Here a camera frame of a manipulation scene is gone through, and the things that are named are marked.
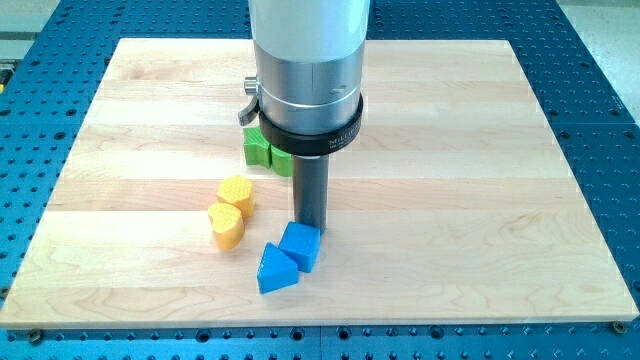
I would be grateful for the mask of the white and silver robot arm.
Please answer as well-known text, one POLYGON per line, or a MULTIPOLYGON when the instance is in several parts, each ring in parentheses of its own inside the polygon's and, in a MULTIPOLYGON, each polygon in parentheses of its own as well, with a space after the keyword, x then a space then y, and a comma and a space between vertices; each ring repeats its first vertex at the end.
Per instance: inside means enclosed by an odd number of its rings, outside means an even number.
POLYGON ((321 156, 359 132, 369 0, 249 0, 256 74, 238 118, 273 146, 321 156))

